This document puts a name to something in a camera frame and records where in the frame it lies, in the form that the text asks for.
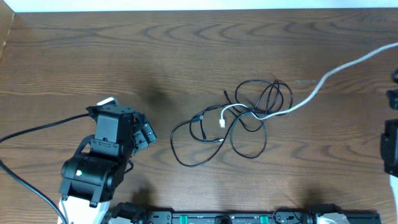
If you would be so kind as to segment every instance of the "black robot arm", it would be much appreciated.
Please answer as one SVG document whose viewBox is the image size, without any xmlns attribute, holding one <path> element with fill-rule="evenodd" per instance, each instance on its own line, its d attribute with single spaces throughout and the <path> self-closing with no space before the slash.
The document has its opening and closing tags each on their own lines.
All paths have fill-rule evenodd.
<svg viewBox="0 0 398 224">
<path fill-rule="evenodd" d="M 398 69 L 391 74 L 392 81 L 398 83 Z M 391 109 L 398 110 L 398 89 L 388 90 L 387 97 Z M 381 157 L 384 171 L 398 177 L 398 119 L 387 120 L 381 135 Z"/>
<path fill-rule="evenodd" d="M 131 156 L 156 141 L 156 135 L 145 115 L 116 100 L 87 110 L 97 124 L 95 135 L 84 138 L 64 163 L 60 193 L 62 200 L 82 198 L 95 208 L 112 199 Z M 82 152 L 87 144 L 90 151 Z"/>
</svg>

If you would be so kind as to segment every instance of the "white usb connector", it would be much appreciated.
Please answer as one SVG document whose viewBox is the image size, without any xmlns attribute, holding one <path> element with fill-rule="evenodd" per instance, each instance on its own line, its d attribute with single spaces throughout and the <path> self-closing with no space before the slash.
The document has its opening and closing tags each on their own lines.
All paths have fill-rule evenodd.
<svg viewBox="0 0 398 224">
<path fill-rule="evenodd" d="M 220 119 L 220 127 L 221 128 L 225 128 L 225 120 L 224 120 L 224 118 Z"/>
</svg>

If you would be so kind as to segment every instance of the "white cable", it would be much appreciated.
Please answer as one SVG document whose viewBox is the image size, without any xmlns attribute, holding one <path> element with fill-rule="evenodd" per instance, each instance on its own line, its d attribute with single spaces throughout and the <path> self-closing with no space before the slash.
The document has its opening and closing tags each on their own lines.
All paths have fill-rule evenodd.
<svg viewBox="0 0 398 224">
<path fill-rule="evenodd" d="M 335 69 L 333 69 L 333 70 L 330 70 L 329 72 L 326 72 L 326 74 L 324 74 L 324 75 L 322 76 L 321 80 L 318 82 L 317 86 L 312 90 L 311 94 L 310 94 L 305 100 L 301 101 L 299 104 L 295 105 L 294 107 L 292 107 L 292 108 L 290 108 L 290 109 L 287 109 L 287 110 L 284 110 L 284 111 L 280 111 L 280 112 L 276 112 L 276 113 L 272 113 L 272 114 L 269 114 L 269 115 L 267 115 L 267 116 L 265 116 L 265 117 L 263 117 L 263 118 L 257 117 L 254 113 L 252 113 L 252 115 L 253 115 L 256 119 L 264 120 L 264 119 L 271 118 L 271 117 L 273 117 L 273 116 L 277 116 L 277 115 L 280 115 L 280 114 L 286 114 L 286 113 L 292 112 L 293 110 L 297 110 L 297 109 L 299 109 L 300 107 L 302 107 L 302 106 L 304 106 L 305 104 L 307 104 L 310 100 L 312 100 L 312 98 L 318 93 L 319 89 L 323 86 L 323 84 L 325 84 L 326 80 L 327 80 L 329 77 L 331 77 L 332 75 L 336 74 L 337 72 L 339 72 L 339 71 L 341 71 L 341 70 L 343 70 L 343 69 L 345 69 L 345 68 L 348 68 L 348 67 L 351 67 L 351 66 L 353 66 L 353 65 L 356 65 L 356 64 L 358 64 L 358 63 L 360 63 L 360 62 L 363 62 L 363 61 L 365 61 L 365 60 L 367 60 L 367 59 L 369 59 L 369 58 L 375 56 L 376 54 L 378 54 L 378 53 L 380 53 L 380 52 L 382 52 L 382 51 L 384 51 L 384 50 L 393 48 L 393 47 L 398 47 L 398 42 L 393 43 L 393 44 L 387 44 L 387 45 L 385 45 L 385 46 L 382 46 L 382 47 L 380 47 L 380 48 L 378 48 L 378 49 L 376 49 L 376 50 L 373 50 L 372 52 L 370 52 L 370 53 L 368 53 L 368 54 L 366 54 L 366 55 L 360 57 L 360 58 L 357 59 L 357 60 L 350 61 L 350 62 L 348 62 L 348 63 L 345 63 L 344 65 L 340 65 L 339 67 L 337 67 L 337 68 L 335 68 Z M 243 105 L 243 104 L 241 104 L 241 103 L 235 103 L 235 104 L 226 106 L 226 107 L 221 111 L 220 124 L 221 124 L 221 120 L 223 120 L 224 126 L 225 126 L 225 120 L 224 120 L 224 118 L 223 118 L 224 110 L 225 110 L 226 108 L 229 108 L 229 107 L 232 107 L 232 106 L 244 106 L 244 107 L 246 107 L 246 108 L 249 108 L 248 106 Z"/>
</svg>

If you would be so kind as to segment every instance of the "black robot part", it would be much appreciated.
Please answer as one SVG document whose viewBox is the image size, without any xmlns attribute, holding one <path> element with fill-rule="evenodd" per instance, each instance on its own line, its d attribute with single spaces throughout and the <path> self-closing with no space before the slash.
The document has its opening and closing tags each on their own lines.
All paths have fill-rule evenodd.
<svg viewBox="0 0 398 224">
<path fill-rule="evenodd" d="M 398 69 L 391 74 L 392 81 L 398 83 Z M 389 106 L 398 110 L 398 89 L 388 90 Z M 381 157 L 384 171 L 398 177 L 398 119 L 387 120 L 384 134 L 381 135 Z"/>
<path fill-rule="evenodd" d="M 313 206 L 303 212 L 278 208 L 274 212 L 264 213 L 200 213 L 171 210 L 145 211 L 142 207 L 128 202 L 120 203 L 108 211 L 101 224 L 317 224 L 320 217 L 329 213 L 344 215 L 350 224 L 381 224 L 380 215 L 377 213 L 343 212 L 333 204 Z"/>
<path fill-rule="evenodd" d="M 60 193 L 63 200 L 74 196 L 96 207 L 112 199 L 132 154 L 156 141 L 156 135 L 145 115 L 115 101 L 87 110 L 96 121 L 96 132 L 84 138 L 64 163 Z M 90 151 L 82 152 L 87 144 Z"/>
</svg>

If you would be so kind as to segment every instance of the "white wall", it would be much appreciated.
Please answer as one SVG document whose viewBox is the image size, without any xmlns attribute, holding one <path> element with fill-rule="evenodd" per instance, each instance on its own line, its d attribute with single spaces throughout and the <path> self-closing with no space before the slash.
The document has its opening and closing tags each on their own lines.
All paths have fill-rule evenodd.
<svg viewBox="0 0 398 224">
<path fill-rule="evenodd" d="M 5 0 L 14 12 L 398 7 L 398 0 Z"/>
</svg>

